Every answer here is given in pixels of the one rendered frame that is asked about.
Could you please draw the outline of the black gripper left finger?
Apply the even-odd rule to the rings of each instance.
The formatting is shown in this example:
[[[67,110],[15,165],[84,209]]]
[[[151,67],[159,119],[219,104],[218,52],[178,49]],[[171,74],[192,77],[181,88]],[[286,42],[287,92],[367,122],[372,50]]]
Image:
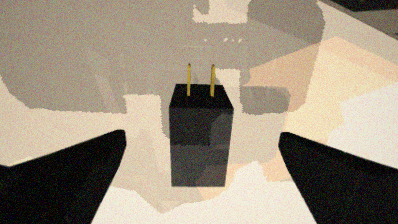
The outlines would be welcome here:
[[[91,224],[127,147],[115,130],[23,163],[0,164],[0,224]]]

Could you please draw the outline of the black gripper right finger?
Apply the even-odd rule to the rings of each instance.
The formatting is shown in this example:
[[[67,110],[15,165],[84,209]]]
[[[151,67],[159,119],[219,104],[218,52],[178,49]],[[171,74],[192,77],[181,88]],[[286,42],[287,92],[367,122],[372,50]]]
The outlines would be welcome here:
[[[290,132],[279,152],[316,224],[398,224],[398,169]]]

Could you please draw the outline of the black two-prong plug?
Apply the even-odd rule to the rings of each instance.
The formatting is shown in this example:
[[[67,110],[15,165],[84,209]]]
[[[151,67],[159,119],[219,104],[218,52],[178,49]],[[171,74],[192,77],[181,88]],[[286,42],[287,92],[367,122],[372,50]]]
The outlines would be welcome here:
[[[234,108],[223,87],[176,84],[169,105],[171,187],[225,187]]]

